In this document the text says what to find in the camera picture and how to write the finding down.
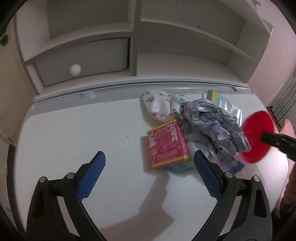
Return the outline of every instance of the gray curtain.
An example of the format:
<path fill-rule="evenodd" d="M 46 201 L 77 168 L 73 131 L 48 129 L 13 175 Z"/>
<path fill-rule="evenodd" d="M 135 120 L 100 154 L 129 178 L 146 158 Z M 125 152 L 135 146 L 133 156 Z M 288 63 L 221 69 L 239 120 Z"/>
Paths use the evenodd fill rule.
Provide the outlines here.
<path fill-rule="evenodd" d="M 296 70 L 273 101 L 272 111 L 280 125 L 290 119 L 296 130 Z"/>

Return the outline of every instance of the red plate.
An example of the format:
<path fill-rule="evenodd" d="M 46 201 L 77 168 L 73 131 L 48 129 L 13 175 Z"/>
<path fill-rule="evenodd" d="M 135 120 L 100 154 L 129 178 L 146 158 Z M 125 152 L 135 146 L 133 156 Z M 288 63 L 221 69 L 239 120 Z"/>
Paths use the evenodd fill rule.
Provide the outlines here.
<path fill-rule="evenodd" d="M 260 141 L 260 135 L 263 132 L 273 134 L 273 121 L 267 112 L 258 111 L 244 121 L 242 130 L 252 149 L 244 151 L 241 156 L 247 163 L 256 163 L 266 155 L 270 148 L 269 145 Z"/>

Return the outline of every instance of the white table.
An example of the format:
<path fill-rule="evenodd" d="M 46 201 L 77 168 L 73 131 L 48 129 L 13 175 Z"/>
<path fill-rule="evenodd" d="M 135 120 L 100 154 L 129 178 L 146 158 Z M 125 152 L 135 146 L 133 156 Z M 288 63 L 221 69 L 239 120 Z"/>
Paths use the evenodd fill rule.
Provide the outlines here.
<path fill-rule="evenodd" d="M 52 99 L 33 106 L 23 124 L 15 160 L 16 199 L 24 226 L 32 194 L 41 176 L 52 180 L 76 172 L 101 150 L 106 155 L 106 166 L 83 204 L 107 240 L 180 241 L 191 240 L 197 234 L 212 212 L 216 199 L 209 195 L 196 170 L 176 175 L 149 167 L 146 131 L 158 123 L 143 109 L 140 99 L 132 97 L 162 87 L 150 85 L 141 86 L 138 93 L 130 92 L 129 99 L 122 99 L 120 94 L 115 96 L 115 89 L 115 95 L 110 96 L 108 91 L 111 89 L 76 93 L 59 100 L 68 106 L 86 99 L 92 100 L 92 104 L 84 102 L 84 105 L 54 110 L 58 108 L 58 102 Z M 174 85 L 168 87 L 171 92 Z M 212 87 L 204 84 L 200 89 Z M 213 88 L 225 92 L 224 87 Z M 179 91 L 186 93 L 192 89 Z M 223 94 L 242 109 L 243 118 L 265 110 L 258 97 L 248 91 L 244 94 L 230 88 L 231 94 Z M 101 101 L 104 95 L 119 100 Z M 186 95 L 187 100 L 200 97 L 200 94 Z M 30 116 L 34 111 L 44 112 L 42 107 L 50 112 Z M 247 164 L 236 176 L 245 179 L 259 176 L 272 210 L 287 174 L 286 155 L 271 148 L 262 161 Z"/>

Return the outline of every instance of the drawer knob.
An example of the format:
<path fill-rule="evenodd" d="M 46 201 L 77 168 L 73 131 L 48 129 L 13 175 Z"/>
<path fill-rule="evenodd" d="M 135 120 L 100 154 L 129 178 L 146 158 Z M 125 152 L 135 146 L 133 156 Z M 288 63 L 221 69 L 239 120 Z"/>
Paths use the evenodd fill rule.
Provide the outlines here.
<path fill-rule="evenodd" d="M 81 73 L 81 66 L 79 64 L 73 64 L 70 67 L 69 72 L 71 75 L 79 75 Z"/>

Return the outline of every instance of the pink box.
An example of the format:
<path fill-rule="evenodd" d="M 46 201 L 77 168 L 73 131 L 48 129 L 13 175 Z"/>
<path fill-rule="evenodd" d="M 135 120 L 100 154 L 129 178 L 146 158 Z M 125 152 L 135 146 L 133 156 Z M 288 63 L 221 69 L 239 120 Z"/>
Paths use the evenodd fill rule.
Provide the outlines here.
<path fill-rule="evenodd" d="M 188 151 L 176 120 L 147 131 L 152 167 L 172 166 L 189 159 Z"/>

